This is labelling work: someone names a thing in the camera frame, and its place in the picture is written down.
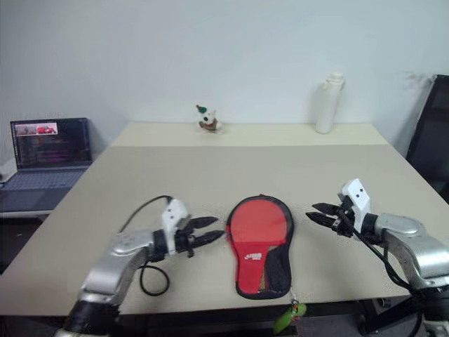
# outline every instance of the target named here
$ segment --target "toy figure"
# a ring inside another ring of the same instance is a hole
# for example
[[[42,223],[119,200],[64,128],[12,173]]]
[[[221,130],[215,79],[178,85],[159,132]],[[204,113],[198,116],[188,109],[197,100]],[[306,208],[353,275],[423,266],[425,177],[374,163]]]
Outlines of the toy figure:
[[[206,107],[196,106],[198,109],[199,126],[203,130],[216,132],[221,129],[222,124],[215,118],[215,111]]]

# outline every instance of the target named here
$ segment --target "laptop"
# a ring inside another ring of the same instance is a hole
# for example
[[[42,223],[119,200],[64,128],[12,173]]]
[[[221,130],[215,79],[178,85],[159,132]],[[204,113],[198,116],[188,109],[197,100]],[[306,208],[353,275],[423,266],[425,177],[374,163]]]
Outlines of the laptop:
[[[86,118],[12,121],[18,172],[0,189],[0,213],[50,211],[92,164]]]

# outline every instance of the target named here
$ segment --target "black cable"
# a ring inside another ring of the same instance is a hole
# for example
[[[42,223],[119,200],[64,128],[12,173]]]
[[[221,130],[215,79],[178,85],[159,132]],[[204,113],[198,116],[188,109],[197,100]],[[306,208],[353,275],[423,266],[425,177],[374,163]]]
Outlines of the black cable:
[[[365,246],[367,246],[383,263],[385,266],[385,269],[387,271],[387,275],[390,278],[390,280],[395,283],[396,285],[407,289],[410,293],[413,292],[412,287],[405,282],[403,279],[401,279],[401,277],[397,274],[397,272],[394,270],[393,266],[390,264],[390,262],[388,261],[388,250],[385,252],[387,257],[385,257],[384,255],[382,255],[372,244],[370,244],[363,236],[361,233],[359,233],[358,231],[355,230],[355,228],[351,225],[351,221],[350,219],[348,219],[348,217],[346,216],[346,214],[344,214],[343,210],[339,210],[338,211],[338,216],[341,217],[341,219],[343,219],[344,224],[351,229],[352,233],[354,235],[356,235],[356,237],[358,237],[358,239],[360,241],[362,241]]]
[[[122,233],[130,224],[130,222],[132,221],[132,219],[135,217],[135,215],[137,213],[139,213],[144,207],[150,205],[152,202],[155,202],[156,200],[160,200],[160,199],[166,199],[167,200],[167,204],[172,201],[173,197],[169,196],[169,195],[159,195],[158,197],[155,197],[151,200],[148,200],[147,202],[145,202],[144,204],[140,205],[140,207],[138,209],[136,209],[128,218],[128,220],[125,222],[125,224],[122,226],[122,228],[119,230],[119,233]]]
[[[136,216],[137,213],[139,213],[144,207],[150,205],[152,202],[155,202],[156,200],[160,200],[160,199],[166,199],[167,200],[167,204],[170,203],[170,201],[173,200],[173,197],[169,196],[169,195],[159,195],[158,197],[155,197],[151,200],[148,200],[147,202],[143,203],[142,205],[139,206],[138,209],[136,209],[128,218],[128,220],[124,223],[124,225],[121,227],[119,233],[122,233],[130,224],[130,222],[132,221],[132,219],[134,219],[134,217]],[[166,272],[164,272],[161,268],[159,267],[154,267],[153,265],[148,265],[147,261],[144,265],[141,265],[138,269],[140,269],[140,288],[142,289],[142,291],[144,293],[146,293],[148,296],[160,296],[163,293],[167,292],[168,287],[170,286],[170,278],[168,278],[168,275]],[[145,286],[143,285],[143,273],[146,269],[155,269],[158,270],[159,272],[161,272],[161,274],[166,278],[167,280],[167,285],[165,287],[165,289],[159,293],[152,293],[151,291],[146,290]]]
[[[170,287],[170,278],[168,277],[167,273],[164,272],[161,268],[155,267],[155,266],[153,266],[153,265],[148,265],[148,262],[149,262],[149,261],[147,261],[144,265],[141,265],[141,266],[139,267],[139,269],[140,269],[140,277],[139,277],[140,288],[141,288],[142,291],[143,291],[144,293],[146,293],[148,296],[160,296],[160,295],[162,295],[163,293],[166,293],[167,290],[168,290],[168,288]],[[158,272],[160,272],[160,273],[166,278],[167,284],[166,284],[166,287],[165,287],[162,291],[160,291],[160,292],[158,292],[158,293],[153,293],[153,292],[151,292],[151,291],[146,290],[145,286],[143,285],[143,272],[144,272],[146,269],[155,269],[155,270],[157,270]]]
[[[422,324],[422,312],[418,311],[416,313],[415,325],[413,327],[413,330],[410,332],[410,335],[408,335],[408,337],[415,337],[418,331],[420,330],[421,324]]]

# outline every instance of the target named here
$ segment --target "keychain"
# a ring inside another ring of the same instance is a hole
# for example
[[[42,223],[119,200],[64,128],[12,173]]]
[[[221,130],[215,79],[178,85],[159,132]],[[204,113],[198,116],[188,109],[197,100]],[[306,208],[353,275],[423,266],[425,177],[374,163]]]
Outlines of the keychain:
[[[293,321],[297,321],[300,316],[303,316],[306,313],[307,307],[303,303],[299,303],[296,299],[295,293],[293,290],[290,290],[292,294],[292,304],[285,311],[282,316],[280,316],[275,322],[273,326],[273,334],[277,335],[281,331],[283,331],[287,326],[291,324]]]

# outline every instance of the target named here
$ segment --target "black chair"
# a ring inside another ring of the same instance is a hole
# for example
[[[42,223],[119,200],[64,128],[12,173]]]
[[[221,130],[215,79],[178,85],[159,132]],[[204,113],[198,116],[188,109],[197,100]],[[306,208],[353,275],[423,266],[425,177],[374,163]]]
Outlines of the black chair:
[[[406,158],[449,203],[449,76],[436,77]]]

